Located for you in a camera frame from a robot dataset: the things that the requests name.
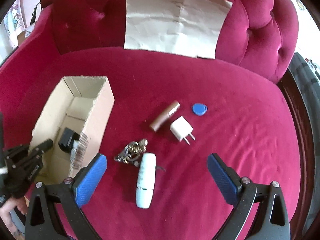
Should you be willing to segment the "black glossy device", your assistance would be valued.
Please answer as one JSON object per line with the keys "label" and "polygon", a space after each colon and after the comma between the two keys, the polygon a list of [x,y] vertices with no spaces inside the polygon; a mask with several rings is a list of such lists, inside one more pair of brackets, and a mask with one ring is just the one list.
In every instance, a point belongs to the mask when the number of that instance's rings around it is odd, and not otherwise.
{"label": "black glossy device", "polygon": [[58,142],[58,146],[63,152],[71,153],[75,140],[78,140],[78,133],[70,128],[65,127]]}

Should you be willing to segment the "metal key bunch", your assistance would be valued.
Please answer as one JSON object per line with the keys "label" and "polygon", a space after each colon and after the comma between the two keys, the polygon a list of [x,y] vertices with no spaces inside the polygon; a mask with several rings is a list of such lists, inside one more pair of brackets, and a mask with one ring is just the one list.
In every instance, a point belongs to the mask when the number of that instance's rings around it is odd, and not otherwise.
{"label": "metal key bunch", "polygon": [[129,142],[125,146],[125,148],[114,157],[114,161],[139,167],[139,160],[142,157],[142,155],[146,152],[147,145],[147,139]]}

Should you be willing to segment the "blue key fob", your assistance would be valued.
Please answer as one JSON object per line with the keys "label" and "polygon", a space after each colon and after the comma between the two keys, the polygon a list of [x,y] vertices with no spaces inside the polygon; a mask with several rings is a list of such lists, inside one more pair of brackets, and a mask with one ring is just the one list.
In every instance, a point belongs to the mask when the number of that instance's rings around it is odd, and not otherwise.
{"label": "blue key fob", "polygon": [[203,116],[208,110],[208,107],[203,103],[195,103],[192,106],[192,111],[197,116]]}

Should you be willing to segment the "grey plaid fabric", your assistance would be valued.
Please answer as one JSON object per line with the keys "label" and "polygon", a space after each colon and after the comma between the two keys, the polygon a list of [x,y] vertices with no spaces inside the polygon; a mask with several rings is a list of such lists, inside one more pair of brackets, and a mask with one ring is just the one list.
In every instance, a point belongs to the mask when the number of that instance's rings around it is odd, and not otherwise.
{"label": "grey plaid fabric", "polygon": [[294,53],[289,65],[309,116],[314,146],[314,186],[311,206],[306,217],[303,232],[306,233],[319,212],[319,75],[314,73],[306,60]]}

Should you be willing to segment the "cardboard box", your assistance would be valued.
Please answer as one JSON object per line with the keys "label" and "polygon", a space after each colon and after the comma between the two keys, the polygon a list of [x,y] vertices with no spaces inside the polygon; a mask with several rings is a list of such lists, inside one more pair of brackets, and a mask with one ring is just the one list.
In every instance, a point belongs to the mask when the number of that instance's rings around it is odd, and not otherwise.
{"label": "cardboard box", "polygon": [[[50,94],[32,131],[30,148],[47,139],[54,146],[42,156],[36,181],[58,184],[74,178],[99,152],[114,96],[105,76],[65,76]],[[71,158],[58,146],[65,128],[80,135],[77,156]]]}

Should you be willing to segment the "white USB charger plug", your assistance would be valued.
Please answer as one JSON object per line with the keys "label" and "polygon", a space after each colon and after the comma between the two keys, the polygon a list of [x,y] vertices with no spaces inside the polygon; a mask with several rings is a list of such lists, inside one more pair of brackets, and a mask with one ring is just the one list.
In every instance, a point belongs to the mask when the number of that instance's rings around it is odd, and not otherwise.
{"label": "white USB charger plug", "polygon": [[196,140],[196,138],[192,135],[193,127],[183,116],[180,116],[171,123],[170,131],[179,142],[184,140],[189,145],[190,142],[188,141],[187,137],[191,137],[191,139]]}

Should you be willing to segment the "brown paper sheet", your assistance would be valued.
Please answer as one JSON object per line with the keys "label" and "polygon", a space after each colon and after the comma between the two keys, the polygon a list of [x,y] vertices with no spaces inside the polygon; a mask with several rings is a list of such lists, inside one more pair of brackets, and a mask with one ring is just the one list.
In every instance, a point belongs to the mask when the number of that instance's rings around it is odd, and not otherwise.
{"label": "brown paper sheet", "polygon": [[124,49],[214,59],[227,0],[126,0]]}

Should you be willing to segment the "white roll-on bottle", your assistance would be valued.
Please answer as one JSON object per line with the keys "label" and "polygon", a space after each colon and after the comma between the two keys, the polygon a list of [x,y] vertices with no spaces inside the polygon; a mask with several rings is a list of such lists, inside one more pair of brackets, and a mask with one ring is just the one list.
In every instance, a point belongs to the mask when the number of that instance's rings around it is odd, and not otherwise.
{"label": "white roll-on bottle", "polygon": [[144,153],[141,159],[137,184],[136,184],[136,206],[148,209],[151,205],[156,178],[156,155]]}

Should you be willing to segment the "brown lipstick tube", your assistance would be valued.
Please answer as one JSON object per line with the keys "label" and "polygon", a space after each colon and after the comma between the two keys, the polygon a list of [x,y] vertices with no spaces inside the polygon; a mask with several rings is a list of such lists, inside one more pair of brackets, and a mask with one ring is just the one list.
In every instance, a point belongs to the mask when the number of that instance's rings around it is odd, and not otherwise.
{"label": "brown lipstick tube", "polygon": [[171,103],[165,110],[163,110],[155,120],[150,124],[150,128],[157,132],[160,127],[170,119],[172,115],[174,115],[177,110],[180,108],[180,103],[178,101],[174,101]]}

